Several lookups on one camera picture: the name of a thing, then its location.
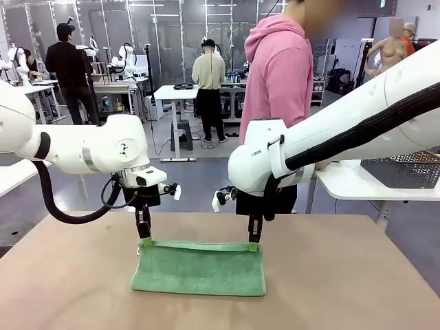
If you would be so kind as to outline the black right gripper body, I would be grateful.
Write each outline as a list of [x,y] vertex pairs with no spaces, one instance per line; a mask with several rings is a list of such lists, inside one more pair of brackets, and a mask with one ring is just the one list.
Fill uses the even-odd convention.
[[236,195],[236,214],[258,216],[264,220],[274,220],[274,207],[269,199],[263,196],[254,196],[246,192],[238,192]]

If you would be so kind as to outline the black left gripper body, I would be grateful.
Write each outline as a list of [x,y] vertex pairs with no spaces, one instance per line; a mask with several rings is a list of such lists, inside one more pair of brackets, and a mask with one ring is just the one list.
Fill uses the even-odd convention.
[[161,197],[158,185],[139,188],[123,188],[122,189],[127,206],[135,208],[159,206]]

